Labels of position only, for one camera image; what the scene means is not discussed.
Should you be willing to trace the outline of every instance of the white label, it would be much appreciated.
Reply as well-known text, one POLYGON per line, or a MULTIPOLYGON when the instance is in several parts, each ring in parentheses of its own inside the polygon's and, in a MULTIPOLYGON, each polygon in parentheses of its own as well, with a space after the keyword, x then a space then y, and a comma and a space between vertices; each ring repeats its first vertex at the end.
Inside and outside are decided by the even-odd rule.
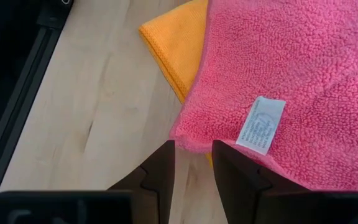
POLYGON ((272 144, 285 101, 258 96, 252 105, 236 144, 266 155, 272 144))

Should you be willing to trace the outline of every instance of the light wood surface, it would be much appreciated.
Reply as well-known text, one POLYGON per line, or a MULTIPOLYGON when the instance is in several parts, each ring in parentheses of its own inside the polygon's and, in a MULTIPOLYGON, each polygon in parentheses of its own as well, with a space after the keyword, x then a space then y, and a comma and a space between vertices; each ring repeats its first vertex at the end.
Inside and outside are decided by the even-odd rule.
MULTIPOLYGON (((105 190, 167 140, 181 104, 137 28, 183 1, 75 1, 0 191, 105 190)), ((205 156, 177 151, 170 223, 227 223, 205 156)))

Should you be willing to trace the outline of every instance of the wooden table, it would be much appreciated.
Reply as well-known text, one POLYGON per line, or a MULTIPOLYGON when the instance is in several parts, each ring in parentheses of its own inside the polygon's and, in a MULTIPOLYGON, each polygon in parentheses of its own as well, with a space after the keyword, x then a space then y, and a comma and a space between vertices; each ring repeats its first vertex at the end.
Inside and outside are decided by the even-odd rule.
MULTIPOLYGON (((184 0, 76 0, 1 184, 105 190, 168 138, 181 107, 137 28, 184 0)), ((177 151, 170 223, 227 223, 203 155, 177 151)))

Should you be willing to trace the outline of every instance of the orange microfiber towel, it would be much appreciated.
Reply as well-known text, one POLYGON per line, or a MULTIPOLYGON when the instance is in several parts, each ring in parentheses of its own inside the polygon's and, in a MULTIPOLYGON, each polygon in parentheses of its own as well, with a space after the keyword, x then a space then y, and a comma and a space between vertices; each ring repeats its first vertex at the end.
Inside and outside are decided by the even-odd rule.
POLYGON ((165 78, 183 103, 203 49, 207 0, 192 0, 139 28, 165 78))

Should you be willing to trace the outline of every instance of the microfiber towel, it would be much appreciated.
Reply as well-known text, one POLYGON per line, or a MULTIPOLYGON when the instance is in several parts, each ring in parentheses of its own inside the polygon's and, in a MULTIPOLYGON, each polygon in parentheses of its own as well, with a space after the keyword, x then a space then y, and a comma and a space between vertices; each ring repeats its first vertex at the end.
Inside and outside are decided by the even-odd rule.
POLYGON ((192 0, 139 27, 161 71, 184 102, 203 49, 207 0, 192 0))
POLYGON ((358 0, 210 0, 170 136, 192 152, 223 140, 311 190, 358 190, 358 0), (266 156, 236 145, 258 96, 286 101, 266 156))

